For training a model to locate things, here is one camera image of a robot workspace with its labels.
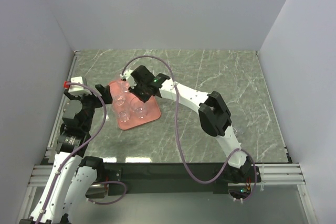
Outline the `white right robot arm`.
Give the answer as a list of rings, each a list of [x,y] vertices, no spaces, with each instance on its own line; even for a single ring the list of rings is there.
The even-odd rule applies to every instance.
[[[208,183],[221,175],[226,175],[230,183],[245,182],[249,176],[253,176],[255,182],[258,181],[255,162],[241,148],[232,127],[231,112],[220,93],[197,91],[176,82],[173,76],[162,73],[155,76],[145,66],[135,70],[127,69],[120,78],[130,84],[129,91],[144,103],[157,96],[175,101],[177,106],[183,105],[197,113],[202,130],[215,138],[226,155],[222,168]]]

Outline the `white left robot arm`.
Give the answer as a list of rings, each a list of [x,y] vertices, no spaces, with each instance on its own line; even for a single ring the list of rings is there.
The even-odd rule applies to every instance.
[[[82,83],[66,82],[62,124],[57,138],[54,163],[44,191],[35,209],[20,223],[70,223],[70,215],[93,183],[106,176],[103,160],[85,157],[95,110],[113,101],[109,86],[97,84],[94,89]]]

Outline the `clear glass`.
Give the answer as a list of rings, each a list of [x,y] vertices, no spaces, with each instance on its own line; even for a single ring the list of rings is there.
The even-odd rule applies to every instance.
[[[131,117],[130,108],[126,104],[117,106],[116,113],[120,122],[127,122]]]
[[[126,103],[126,96],[123,93],[117,94],[113,97],[114,106],[123,106]]]
[[[234,131],[235,135],[242,135],[244,133],[244,130],[242,130],[240,128],[236,128],[236,127],[233,127],[233,131]]]
[[[138,118],[143,119],[147,116],[146,104],[142,102],[139,98],[132,98],[132,100],[130,101],[130,107]]]
[[[117,81],[118,87],[122,93],[128,93],[130,84],[127,81]]]

